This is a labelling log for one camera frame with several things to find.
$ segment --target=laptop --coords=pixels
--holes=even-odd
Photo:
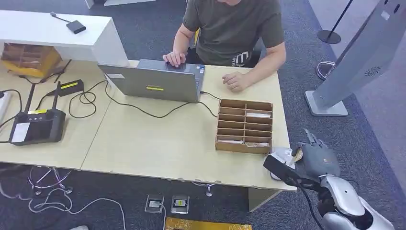
[[[125,95],[199,102],[204,65],[182,64],[176,68],[164,61],[142,59],[137,67],[98,66]]]

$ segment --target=desk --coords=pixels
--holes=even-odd
[[[236,70],[247,72],[249,69],[207,66],[203,91],[224,99],[272,102],[272,145],[289,148],[277,74],[235,94],[222,84],[222,76]],[[120,91],[116,91],[114,98],[154,115],[164,115],[182,104],[129,97]],[[217,114],[217,99],[202,95],[201,101]],[[111,102],[81,169],[248,187],[250,211],[282,190],[296,190],[271,179],[270,172],[262,166],[264,155],[216,151],[216,126],[217,119],[202,104],[189,104],[165,118],[156,119]]]
[[[3,43],[55,46],[62,59],[128,65],[120,37],[111,17],[57,14],[78,20],[86,30],[73,34],[64,21],[49,13],[0,11],[0,54]]]
[[[130,61],[132,66],[138,62]],[[289,147],[281,91],[275,74],[242,93],[234,94],[222,84],[221,77],[233,71],[248,69],[207,66],[203,90],[220,98],[268,101],[274,104],[273,140],[275,147]],[[94,63],[72,62],[61,80],[85,81],[88,89],[103,80],[103,74]],[[24,79],[12,78],[0,72],[0,90],[16,88],[26,100],[30,84]],[[47,84],[38,85],[32,105],[52,90]],[[140,111],[110,101],[104,87],[98,86],[97,112],[86,119],[68,116],[64,137],[60,143],[26,147],[0,145],[0,161],[80,169],[85,171],[116,173],[168,180],[214,183],[248,188],[249,210],[254,211],[280,191],[296,191],[295,187],[271,179],[270,172],[262,165],[264,155],[216,151],[214,140],[217,119],[202,104],[189,104],[169,116],[157,119]],[[137,105],[155,115],[163,115],[180,102],[129,97],[118,90],[110,90],[116,100]],[[62,97],[58,109],[67,113],[68,101]],[[52,100],[44,103],[50,106]],[[216,114],[218,100],[202,95],[204,102]],[[74,103],[73,112],[89,114],[92,108]],[[18,111],[16,97],[6,117]],[[11,125],[1,130],[0,138],[6,140]]]
[[[104,80],[102,72],[93,62],[72,62],[68,66],[67,72],[61,76],[60,80],[64,83],[77,79],[83,80],[85,89]],[[8,74],[1,64],[0,82],[0,91],[6,89],[16,89],[20,91],[23,98],[24,109],[31,84],[25,79]],[[69,100],[73,95],[59,97],[57,108],[67,114],[65,133],[61,142],[23,147],[17,147],[12,144],[0,144],[0,161],[16,164],[80,169],[110,102],[110,99],[104,92],[104,86],[105,83],[97,86],[92,91],[97,95],[95,101],[97,112],[92,117],[85,119],[74,119],[69,115]],[[37,85],[31,103],[31,110],[34,110],[37,107],[42,96],[55,88],[56,84],[54,84],[54,78],[49,79],[46,83]],[[51,108],[52,101],[52,97],[46,98],[42,103],[41,108]],[[18,95],[13,92],[4,120],[16,115],[19,109]],[[76,116],[85,116],[93,112],[93,106],[81,104],[77,97],[72,103],[71,111]],[[10,121],[4,128],[0,129],[0,140],[3,141],[9,139],[11,127],[12,121]]]

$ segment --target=yellow label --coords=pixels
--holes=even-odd
[[[78,83],[77,82],[75,82],[75,83],[72,83],[72,84],[69,84],[69,85],[65,85],[65,86],[62,86],[61,87],[61,89],[63,90],[63,89],[66,89],[66,88],[69,88],[69,87],[72,87],[72,86],[75,86],[75,85],[77,85]]]
[[[47,109],[42,109],[42,110],[34,110],[34,111],[29,111],[28,114],[44,114],[48,110]]]
[[[147,90],[158,90],[158,91],[164,91],[164,89],[162,89],[162,88],[148,87],[148,86],[147,86]]]

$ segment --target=cardboard sorting box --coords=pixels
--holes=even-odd
[[[1,55],[4,66],[15,74],[45,78],[56,71],[62,61],[53,46],[4,43]]]
[[[273,104],[220,100],[216,150],[268,154],[272,148]]]

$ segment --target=wooden crate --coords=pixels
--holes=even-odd
[[[216,150],[268,154],[272,148],[271,103],[220,100]]]

